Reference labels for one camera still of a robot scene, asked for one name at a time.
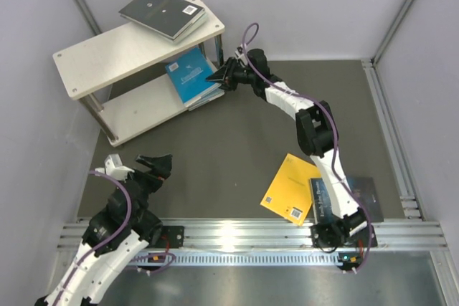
blue book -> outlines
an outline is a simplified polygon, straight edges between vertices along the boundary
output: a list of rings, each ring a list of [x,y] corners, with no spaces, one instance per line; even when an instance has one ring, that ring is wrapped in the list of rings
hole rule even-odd
[[[352,193],[363,203],[366,210],[370,213],[372,221],[384,221],[373,178],[350,177],[347,178],[347,183],[351,187]],[[321,178],[311,178],[311,190],[313,192],[313,209],[316,223],[326,224],[332,222],[334,215],[331,212],[331,202],[325,183]]]
[[[206,78],[214,72],[198,47],[168,64],[166,71],[185,107],[191,107],[197,102],[204,104],[206,96],[214,91],[217,92],[219,87],[218,84],[206,81]]]

orange wire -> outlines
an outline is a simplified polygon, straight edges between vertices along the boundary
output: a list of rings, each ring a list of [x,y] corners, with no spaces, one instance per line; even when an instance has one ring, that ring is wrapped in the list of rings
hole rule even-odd
[[[359,239],[357,243],[359,244],[360,257],[364,258],[364,242]]]

metal rail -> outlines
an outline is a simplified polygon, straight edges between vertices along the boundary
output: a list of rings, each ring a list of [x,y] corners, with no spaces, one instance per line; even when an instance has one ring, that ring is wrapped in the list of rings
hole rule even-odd
[[[301,227],[281,219],[164,219],[165,225],[185,226],[187,252],[320,252],[313,247],[311,226]],[[62,230],[58,251],[75,251],[88,225],[67,224]],[[379,243],[372,251],[437,251],[447,244],[435,221],[390,220],[374,224]],[[340,248],[347,252],[353,248]]]

barcode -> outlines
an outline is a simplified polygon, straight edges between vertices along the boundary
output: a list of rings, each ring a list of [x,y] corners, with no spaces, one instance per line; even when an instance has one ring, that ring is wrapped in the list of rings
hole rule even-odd
[[[294,209],[292,209],[292,212],[290,213],[290,215],[295,219],[299,219],[301,217],[302,213],[303,212],[301,210],[299,210],[297,208],[294,208]]]
[[[169,71],[173,72],[173,71],[175,71],[177,68],[179,68],[179,64],[177,64],[177,63],[175,62],[175,63],[173,63],[173,64],[171,64],[171,65],[169,66]]]
[[[185,8],[185,10],[183,10],[183,12],[184,12],[185,14],[192,15],[197,9],[198,9],[197,7],[188,5],[188,6]]]

yellow book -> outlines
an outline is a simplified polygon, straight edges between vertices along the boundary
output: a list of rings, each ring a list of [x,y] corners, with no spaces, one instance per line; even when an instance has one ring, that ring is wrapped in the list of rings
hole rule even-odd
[[[301,226],[313,204],[311,178],[320,178],[318,168],[287,154],[260,205]]]

